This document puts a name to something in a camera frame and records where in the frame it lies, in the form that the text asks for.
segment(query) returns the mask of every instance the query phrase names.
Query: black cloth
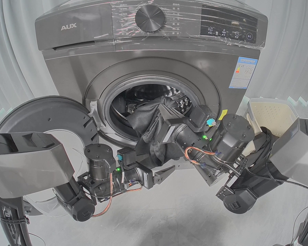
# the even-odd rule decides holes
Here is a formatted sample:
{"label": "black cloth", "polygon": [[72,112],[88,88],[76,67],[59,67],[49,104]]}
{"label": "black cloth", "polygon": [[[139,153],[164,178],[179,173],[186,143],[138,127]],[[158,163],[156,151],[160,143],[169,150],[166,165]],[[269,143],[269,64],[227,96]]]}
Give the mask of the black cloth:
{"label": "black cloth", "polygon": [[266,159],[268,153],[273,147],[273,144],[279,137],[273,135],[271,131],[265,127],[260,127],[262,132],[255,136],[253,143],[255,145],[255,151],[249,154],[246,158],[248,159],[247,166],[251,166],[256,162]]}
{"label": "black cloth", "polygon": [[179,159],[183,156],[182,151],[176,144],[168,143],[160,145],[157,136],[164,123],[159,110],[159,105],[164,104],[168,108],[177,108],[176,101],[169,97],[161,96],[151,101],[136,106],[134,113],[127,116],[127,121],[133,129],[141,135],[140,143],[149,143],[148,153],[157,166],[162,166],[170,159]]}

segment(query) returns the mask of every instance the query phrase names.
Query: beige plastic basket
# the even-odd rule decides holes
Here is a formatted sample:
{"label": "beige plastic basket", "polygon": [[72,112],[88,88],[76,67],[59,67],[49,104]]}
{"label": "beige plastic basket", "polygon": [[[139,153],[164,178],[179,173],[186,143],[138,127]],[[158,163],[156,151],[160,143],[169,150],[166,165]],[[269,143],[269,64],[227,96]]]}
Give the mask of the beige plastic basket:
{"label": "beige plastic basket", "polygon": [[278,137],[299,117],[289,102],[273,98],[251,98],[248,111],[252,124],[266,127]]}

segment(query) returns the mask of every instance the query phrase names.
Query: washing machine door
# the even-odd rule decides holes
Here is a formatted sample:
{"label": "washing machine door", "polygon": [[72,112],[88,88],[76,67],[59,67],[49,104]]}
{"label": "washing machine door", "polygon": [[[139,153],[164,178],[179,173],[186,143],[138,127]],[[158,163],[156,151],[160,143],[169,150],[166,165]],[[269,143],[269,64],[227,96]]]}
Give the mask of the washing machine door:
{"label": "washing machine door", "polygon": [[[89,111],[79,102],[62,96],[45,96],[16,107],[0,122],[0,133],[43,132],[56,137],[64,146],[74,167],[74,177],[88,171],[83,148],[99,142],[96,125]],[[52,189],[24,197],[41,213],[58,217],[66,211],[58,204]]]}

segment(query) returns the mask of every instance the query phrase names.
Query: label sticker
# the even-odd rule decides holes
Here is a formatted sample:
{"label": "label sticker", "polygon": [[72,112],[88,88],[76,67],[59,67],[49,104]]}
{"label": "label sticker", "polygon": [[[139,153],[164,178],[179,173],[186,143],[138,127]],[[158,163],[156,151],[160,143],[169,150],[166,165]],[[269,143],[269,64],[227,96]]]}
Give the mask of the label sticker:
{"label": "label sticker", "polygon": [[163,140],[162,143],[165,143],[165,142],[168,141],[168,139],[169,139],[169,137],[171,136],[171,134],[172,134],[172,132],[173,132],[173,130],[174,130],[175,127],[176,127],[176,126],[171,126],[171,127],[170,127],[170,129],[169,129],[168,133],[166,134],[166,136],[165,136],[165,138],[164,138],[164,140]]}
{"label": "label sticker", "polygon": [[218,120],[222,120],[223,117],[227,114],[228,109],[224,109],[221,113],[221,116],[218,118]]}
{"label": "label sticker", "polygon": [[247,88],[258,60],[248,57],[238,57],[229,88]]}
{"label": "label sticker", "polygon": [[144,186],[145,186],[146,188],[148,188],[148,184],[147,184],[147,174],[146,174],[146,173],[144,173]]}

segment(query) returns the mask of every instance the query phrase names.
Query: gray floor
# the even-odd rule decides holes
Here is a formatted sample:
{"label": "gray floor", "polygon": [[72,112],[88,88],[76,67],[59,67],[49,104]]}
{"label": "gray floor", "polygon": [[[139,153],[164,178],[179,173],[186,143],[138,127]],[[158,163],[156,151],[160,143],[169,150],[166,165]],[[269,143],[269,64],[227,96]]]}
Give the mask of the gray floor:
{"label": "gray floor", "polygon": [[283,184],[249,212],[235,215],[215,197],[223,183],[208,187],[195,169],[176,170],[151,190],[114,198],[111,209],[101,217],[79,223],[68,215],[34,216],[29,231],[41,236],[47,246],[272,246],[291,242],[295,217],[308,206],[307,190]]}

